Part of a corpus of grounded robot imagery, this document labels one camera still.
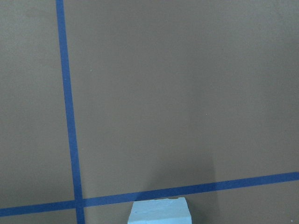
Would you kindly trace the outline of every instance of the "gray floor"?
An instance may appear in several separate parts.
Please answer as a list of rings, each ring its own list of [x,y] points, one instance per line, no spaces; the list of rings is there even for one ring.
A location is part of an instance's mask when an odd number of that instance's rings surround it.
[[[64,4],[84,198],[299,171],[298,1]],[[0,208],[72,200],[55,1],[0,14]],[[298,191],[186,198],[195,224],[299,223]],[[131,205],[86,223],[125,224]],[[75,213],[0,218],[41,222]]]

